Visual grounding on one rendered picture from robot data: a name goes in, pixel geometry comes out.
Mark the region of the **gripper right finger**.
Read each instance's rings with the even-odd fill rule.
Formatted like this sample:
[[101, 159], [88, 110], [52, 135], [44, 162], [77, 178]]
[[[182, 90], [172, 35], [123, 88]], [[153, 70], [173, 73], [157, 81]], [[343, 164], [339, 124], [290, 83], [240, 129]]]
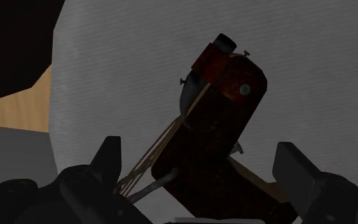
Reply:
[[293, 143], [277, 144], [272, 174], [301, 224], [358, 224], [358, 186], [320, 171]]

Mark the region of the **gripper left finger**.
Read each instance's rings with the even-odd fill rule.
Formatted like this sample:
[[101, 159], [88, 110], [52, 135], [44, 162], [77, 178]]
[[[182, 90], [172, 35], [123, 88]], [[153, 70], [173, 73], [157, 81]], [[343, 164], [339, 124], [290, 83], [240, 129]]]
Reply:
[[120, 173], [121, 138], [107, 136], [90, 164], [64, 169], [49, 185], [0, 183], [0, 224], [152, 224], [116, 192]]

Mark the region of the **white round table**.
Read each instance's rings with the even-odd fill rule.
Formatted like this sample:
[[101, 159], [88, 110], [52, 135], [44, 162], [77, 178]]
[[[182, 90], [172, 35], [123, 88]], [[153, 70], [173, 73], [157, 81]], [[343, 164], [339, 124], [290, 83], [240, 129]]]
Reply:
[[218, 34], [268, 88], [233, 158], [272, 182], [277, 143], [358, 186], [358, 0], [65, 0], [49, 132], [59, 171], [120, 136], [124, 174], [179, 116], [180, 79]]

